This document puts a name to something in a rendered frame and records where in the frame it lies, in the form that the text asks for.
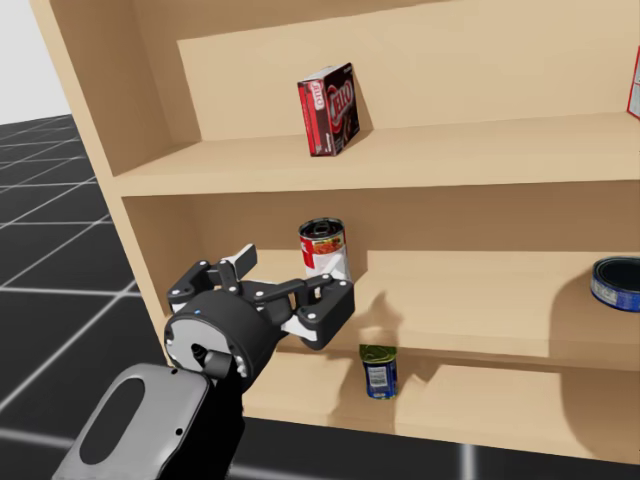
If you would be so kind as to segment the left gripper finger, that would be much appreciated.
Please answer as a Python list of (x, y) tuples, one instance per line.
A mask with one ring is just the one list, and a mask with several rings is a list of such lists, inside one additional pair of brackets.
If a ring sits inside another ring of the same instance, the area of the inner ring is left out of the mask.
[(248, 301), (278, 333), (308, 348), (324, 349), (355, 311), (354, 284), (322, 274), (280, 284), (250, 281)]
[(242, 279), (257, 264), (257, 249), (247, 244), (235, 255), (224, 257), (211, 264), (199, 260), (169, 288), (167, 301), (172, 313), (177, 313), (188, 302), (205, 291), (221, 288), (233, 294), (241, 292)]

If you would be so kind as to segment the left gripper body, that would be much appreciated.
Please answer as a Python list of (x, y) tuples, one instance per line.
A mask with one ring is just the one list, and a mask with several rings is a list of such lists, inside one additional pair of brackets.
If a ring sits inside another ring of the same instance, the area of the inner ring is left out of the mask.
[(239, 295), (208, 290), (179, 304), (164, 327), (165, 350), (174, 365), (203, 373), (210, 352), (222, 355), (241, 387), (250, 388), (281, 340), (281, 301), (253, 298), (266, 290), (265, 284), (249, 282)]

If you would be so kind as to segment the red and white can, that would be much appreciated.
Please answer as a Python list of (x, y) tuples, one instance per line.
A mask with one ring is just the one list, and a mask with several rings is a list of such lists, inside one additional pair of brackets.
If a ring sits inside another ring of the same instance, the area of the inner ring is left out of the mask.
[(316, 218), (298, 229), (308, 277), (330, 274), (351, 280), (344, 223), (337, 218)]

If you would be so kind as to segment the green and blue rectangular can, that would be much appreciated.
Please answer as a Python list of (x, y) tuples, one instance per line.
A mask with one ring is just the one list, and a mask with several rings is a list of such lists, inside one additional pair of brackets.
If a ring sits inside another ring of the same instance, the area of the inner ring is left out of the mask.
[(391, 346), (359, 346), (364, 367), (367, 395), (373, 399), (392, 399), (398, 393), (397, 349)]

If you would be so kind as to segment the blue flat can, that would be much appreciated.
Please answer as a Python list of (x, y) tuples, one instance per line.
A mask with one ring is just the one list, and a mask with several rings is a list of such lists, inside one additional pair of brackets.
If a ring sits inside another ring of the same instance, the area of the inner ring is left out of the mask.
[(612, 256), (596, 261), (590, 290), (598, 301), (611, 308), (640, 313), (640, 257)]

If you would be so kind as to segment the pale wooden shelf unit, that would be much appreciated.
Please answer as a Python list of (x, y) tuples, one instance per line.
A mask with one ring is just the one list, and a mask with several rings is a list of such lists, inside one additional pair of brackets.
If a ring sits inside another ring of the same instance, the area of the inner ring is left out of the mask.
[[(640, 314), (589, 288), (640, 254), (640, 0), (30, 3), (156, 331), (195, 261), (285, 281), (345, 222), (354, 316), (248, 414), (640, 465)], [(360, 131), (312, 157), (297, 83), (348, 62)]]

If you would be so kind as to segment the dark red carton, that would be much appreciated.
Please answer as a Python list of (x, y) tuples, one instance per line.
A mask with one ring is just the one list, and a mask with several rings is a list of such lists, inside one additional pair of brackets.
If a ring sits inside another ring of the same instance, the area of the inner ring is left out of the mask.
[(326, 67), (297, 83), (312, 157), (336, 156), (360, 131), (353, 65)]

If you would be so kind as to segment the red and white carton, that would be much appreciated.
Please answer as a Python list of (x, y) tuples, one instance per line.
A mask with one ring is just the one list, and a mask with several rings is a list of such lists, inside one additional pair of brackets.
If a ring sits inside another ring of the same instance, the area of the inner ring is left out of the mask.
[(636, 53), (626, 112), (640, 121), (640, 45)]

